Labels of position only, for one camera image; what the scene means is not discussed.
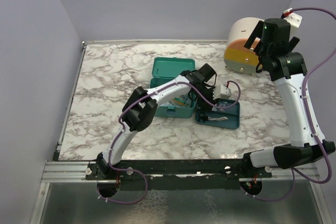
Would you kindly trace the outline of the orange teal bandage packet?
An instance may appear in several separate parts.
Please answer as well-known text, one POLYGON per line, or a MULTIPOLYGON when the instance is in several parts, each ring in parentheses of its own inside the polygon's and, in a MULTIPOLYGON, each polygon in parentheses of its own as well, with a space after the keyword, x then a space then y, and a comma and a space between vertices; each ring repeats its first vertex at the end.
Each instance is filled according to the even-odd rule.
POLYGON ((191 99, 189 99, 188 97, 177 97, 175 99, 172 99, 171 100, 171 103, 174 105, 174 106, 177 106, 177 107, 181 107, 181 108, 190 108, 191 107, 191 99))

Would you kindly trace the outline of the black-handled bandage scissors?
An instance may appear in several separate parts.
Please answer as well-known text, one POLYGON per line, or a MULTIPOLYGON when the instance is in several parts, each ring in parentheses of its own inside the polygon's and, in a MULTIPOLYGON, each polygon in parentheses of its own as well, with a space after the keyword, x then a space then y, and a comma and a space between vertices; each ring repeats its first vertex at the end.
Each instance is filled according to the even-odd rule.
POLYGON ((218 117, 218 118, 213 118, 213 117, 210 117, 210 116, 206 115, 205 113, 200 113, 198 115, 198 119, 197 119, 198 122, 203 122, 203 123, 205 123, 207 121, 221 122, 221 121, 225 121, 225 120, 228 120, 228 117, 221 116, 221 117, 218 117))

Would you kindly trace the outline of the teal medicine kit box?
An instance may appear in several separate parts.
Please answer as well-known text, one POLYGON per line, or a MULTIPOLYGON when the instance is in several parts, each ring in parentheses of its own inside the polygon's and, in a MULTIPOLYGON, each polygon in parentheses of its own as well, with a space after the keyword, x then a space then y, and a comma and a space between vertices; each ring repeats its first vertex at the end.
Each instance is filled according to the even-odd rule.
MULTIPOLYGON (((152 79, 150 81, 149 87, 154 88, 164 85, 167 82, 176 78, 184 70, 195 70, 195 60, 187 58, 157 57, 154 59, 152 68, 152 79)), ((188 97, 189 99, 191 99, 191 107, 177 107, 174 106, 170 100, 169 102, 166 102, 157 108, 155 116, 182 119, 191 118, 196 105, 196 96, 192 95, 191 97, 189 97, 188 95, 182 95, 179 97, 188 97)))

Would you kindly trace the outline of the blue divided tray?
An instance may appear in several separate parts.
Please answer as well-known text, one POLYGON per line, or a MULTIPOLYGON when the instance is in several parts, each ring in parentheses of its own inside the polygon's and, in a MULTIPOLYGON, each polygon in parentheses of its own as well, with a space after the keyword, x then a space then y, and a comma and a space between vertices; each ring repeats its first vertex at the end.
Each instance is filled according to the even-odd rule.
POLYGON ((206 102, 198 99, 195 122, 200 125, 236 130, 240 127, 240 103, 237 102, 228 109, 219 109, 210 108, 206 102))

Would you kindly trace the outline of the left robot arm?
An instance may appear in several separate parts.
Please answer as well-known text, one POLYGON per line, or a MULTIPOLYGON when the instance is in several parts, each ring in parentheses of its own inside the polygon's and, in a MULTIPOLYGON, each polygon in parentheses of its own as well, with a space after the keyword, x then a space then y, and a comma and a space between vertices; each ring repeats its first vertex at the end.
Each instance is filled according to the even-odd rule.
POLYGON ((191 92, 209 107, 215 104, 213 97, 215 86, 207 83, 212 77, 216 78, 217 73, 206 63, 198 70, 182 71, 176 78, 163 85, 150 89, 136 88, 119 116, 120 131, 111 141, 108 149, 97 156, 96 166, 99 175, 104 179, 110 179, 115 175, 115 164, 121 161, 131 140, 150 126, 157 108, 163 103, 191 92))

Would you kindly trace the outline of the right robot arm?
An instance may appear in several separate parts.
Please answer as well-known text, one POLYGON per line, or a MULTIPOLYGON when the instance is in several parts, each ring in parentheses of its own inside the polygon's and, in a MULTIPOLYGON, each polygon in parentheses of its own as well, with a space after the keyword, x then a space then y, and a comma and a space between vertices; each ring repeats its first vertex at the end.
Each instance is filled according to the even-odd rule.
POLYGON ((313 163, 324 154, 335 152, 335 144, 325 140, 318 128, 309 91, 303 86, 307 68, 303 56, 293 52, 299 38, 290 37, 291 24, 281 18, 259 21, 245 43, 254 47, 259 63, 257 72, 266 71, 276 86, 285 108, 289 125, 290 143, 266 150, 246 153, 241 171, 246 177, 254 177, 261 167, 293 168, 313 163))

